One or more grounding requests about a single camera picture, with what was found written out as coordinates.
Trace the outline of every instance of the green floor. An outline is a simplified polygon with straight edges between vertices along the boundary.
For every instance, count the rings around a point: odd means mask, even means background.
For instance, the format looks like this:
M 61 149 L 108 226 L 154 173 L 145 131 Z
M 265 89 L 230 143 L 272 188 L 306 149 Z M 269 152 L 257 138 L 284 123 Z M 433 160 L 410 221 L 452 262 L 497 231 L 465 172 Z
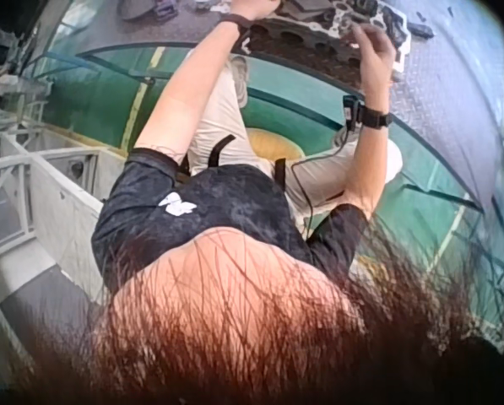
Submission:
M 99 3 L 100 0 L 76 0 L 76 3 Z M 73 37 L 60 32 L 53 41 L 51 51 L 73 55 Z M 147 71 L 154 48 L 128 49 L 105 52 L 98 55 L 125 70 Z M 186 55 L 184 49 L 165 49 L 163 57 L 153 70 L 157 73 L 173 73 Z M 251 98 L 242 111 L 248 127 L 259 127 L 279 133 L 298 143 L 306 154 L 327 149 L 334 129 L 325 122 L 344 124 L 341 100 L 345 93 L 320 80 L 288 68 L 268 62 L 249 59 Z M 34 76 L 69 67 L 65 62 L 51 59 L 39 61 L 30 67 Z M 121 146 L 122 135 L 139 82 L 104 67 L 99 72 L 79 67 L 48 77 L 55 84 L 46 107 L 44 120 L 59 127 L 72 129 L 87 137 L 100 140 L 115 147 Z M 147 89 L 133 127 L 132 139 L 154 108 L 165 80 L 157 80 Z M 253 97 L 257 94 L 272 95 L 271 100 Z M 299 106 L 310 116 L 295 112 L 291 106 Z M 493 215 L 481 218 L 471 208 L 444 199 L 403 189 L 404 184 L 417 185 L 424 190 L 445 192 L 455 197 L 468 197 L 455 178 L 413 134 L 393 125 L 391 139 L 399 146 L 404 157 L 403 174 L 387 185 L 377 210 L 378 221 L 391 233 L 394 240 L 404 246 L 425 265 L 433 262 L 440 252 L 441 263 L 456 268 L 457 263 L 466 262 L 470 246 L 475 247 L 484 239 L 487 229 L 493 234 L 490 243 L 484 243 L 488 259 L 478 263 L 482 267 L 482 289 L 489 294 L 504 289 L 504 218 Z M 504 175 L 498 176 L 498 202 L 504 215 Z M 496 319 L 478 311 L 489 321 Z

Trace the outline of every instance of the dark hair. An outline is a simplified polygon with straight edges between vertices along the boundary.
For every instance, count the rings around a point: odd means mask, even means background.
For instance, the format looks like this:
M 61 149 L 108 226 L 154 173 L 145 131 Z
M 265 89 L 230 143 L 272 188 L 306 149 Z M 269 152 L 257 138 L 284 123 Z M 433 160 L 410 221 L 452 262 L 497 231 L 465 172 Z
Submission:
M 367 277 L 340 274 L 334 282 L 357 308 L 342 305 L 335 320 L 304 303 L 294 323 L 268 302 L 260 347 L 239 353 L 211 332 L 189 337 L 179 314 L 132 312 L 130 320 L 106 307 L 108 331 L 88 336 L 40 332 L 35 364 L 14 365 L 0 403 L 18 404 L 449 404 L 504 400 L 504 355 L 469 313 L 476 294 L 475 260 L 429 277 L 377 234 L 368 240 L 377 264 Z M 129 297 L 154 305 L 148 289 Z

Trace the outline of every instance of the beige pants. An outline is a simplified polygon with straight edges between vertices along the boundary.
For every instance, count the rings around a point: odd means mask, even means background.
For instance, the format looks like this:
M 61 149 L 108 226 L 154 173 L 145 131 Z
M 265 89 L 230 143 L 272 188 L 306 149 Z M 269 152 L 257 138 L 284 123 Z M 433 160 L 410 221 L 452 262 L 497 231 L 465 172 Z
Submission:
M 192 176 L 208 167 L 213 147 L 230 134 L 236 139 L 222 150 L 220 165 L 244 163 L 257 167 L 267 176 L 274 175 L 274 162 L 256 156 L 250 145 L 237 103 L 235 81 L 230 63 L 227 62 L 188 151 Z M 287 162 L 285 193 L 297 227 L 301 227 L 304 219 L 311 214 L 306 196 L 313 206 L 314 214 L 329 212 L 339 204 L 337 196 L 344 190 L 345 176 L 355 153 L 356 142 L 347 143 L 342 150 L 335 148 Z M 387 162 L 389 182 L 402 169 L 402 154 L 390 140 Z

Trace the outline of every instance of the black strap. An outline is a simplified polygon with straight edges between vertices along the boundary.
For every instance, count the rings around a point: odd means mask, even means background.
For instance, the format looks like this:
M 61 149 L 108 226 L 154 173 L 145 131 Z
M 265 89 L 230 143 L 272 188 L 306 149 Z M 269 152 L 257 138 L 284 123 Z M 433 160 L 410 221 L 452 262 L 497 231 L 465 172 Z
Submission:
M 221 141 L 219 141 L 216 146 L 212 148 L 212 152 L 210 152 L 209 156 L 209 167 L 218 167 L 219 166 L 219 154 L 221 154 L 221 151 L 223 148 L 225 148 L 227 145 L 229 145 L 231 142 L 235 140 L 234 135 L 228 135 L 227 137 L 223 138 Z
M 274 181 L 285 192 L 285 161 L 286 159 L 278 159 L 274 163 Z

